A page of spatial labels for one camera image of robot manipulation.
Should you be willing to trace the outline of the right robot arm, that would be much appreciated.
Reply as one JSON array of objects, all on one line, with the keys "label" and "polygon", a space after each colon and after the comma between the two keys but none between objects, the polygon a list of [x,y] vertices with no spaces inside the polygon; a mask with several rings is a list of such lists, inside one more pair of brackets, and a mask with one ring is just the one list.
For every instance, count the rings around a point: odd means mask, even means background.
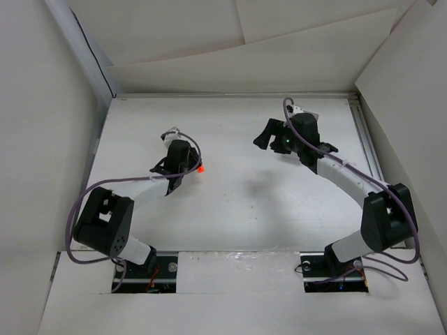
[{"label": "right robot arm", "polygon": [[338,275],[350,261],[373,253],[390,258],[390,247],[418,237],[410,190],[404,184],[378,181],[337,157],[338,149],[321,141],[314,115],[269,119],[254,144],[278,154],[296,154],[303,166],[343,190],[362,209],[359,230],[326,246],[323,266],[329,274]]}]

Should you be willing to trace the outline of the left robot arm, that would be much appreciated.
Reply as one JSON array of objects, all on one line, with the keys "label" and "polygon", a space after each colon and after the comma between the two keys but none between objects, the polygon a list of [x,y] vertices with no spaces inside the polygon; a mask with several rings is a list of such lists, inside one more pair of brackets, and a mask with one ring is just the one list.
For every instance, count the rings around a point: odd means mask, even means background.
[{"label": "left robot arm", "polygon": [[166,157],[150,170],[151,176],[118,179],[122,187],[115,190],[93,187],[71,237],[108,258],[130,262],[139,276],[151,275],[156,249],[131,236],[133,213],[139,206],[170,195],[185,175],[201,167],[199,148],[187,140],[172,140]]}]

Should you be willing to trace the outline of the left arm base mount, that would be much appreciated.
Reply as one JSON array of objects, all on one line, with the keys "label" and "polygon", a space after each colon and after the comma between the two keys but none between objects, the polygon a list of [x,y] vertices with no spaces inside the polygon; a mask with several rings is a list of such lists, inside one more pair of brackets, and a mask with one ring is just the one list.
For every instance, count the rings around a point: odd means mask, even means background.
[{"label": "left arm base mount", "polygon": [[171,294],[177,289],[178,252],[152,251],[148,265],[114,260],[111,291],[115,294]]}]

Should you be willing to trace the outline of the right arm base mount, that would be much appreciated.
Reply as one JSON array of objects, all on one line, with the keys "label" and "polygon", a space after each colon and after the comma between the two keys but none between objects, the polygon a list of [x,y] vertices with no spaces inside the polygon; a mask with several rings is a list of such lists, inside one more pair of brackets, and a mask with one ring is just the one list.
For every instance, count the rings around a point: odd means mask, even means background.
[{"label": "right arm base mount", "polygon": [[300,252],[295,272],[302,274],[306,293],[369,292],[361,257],[340,262],[335,254],[324,251]]}]

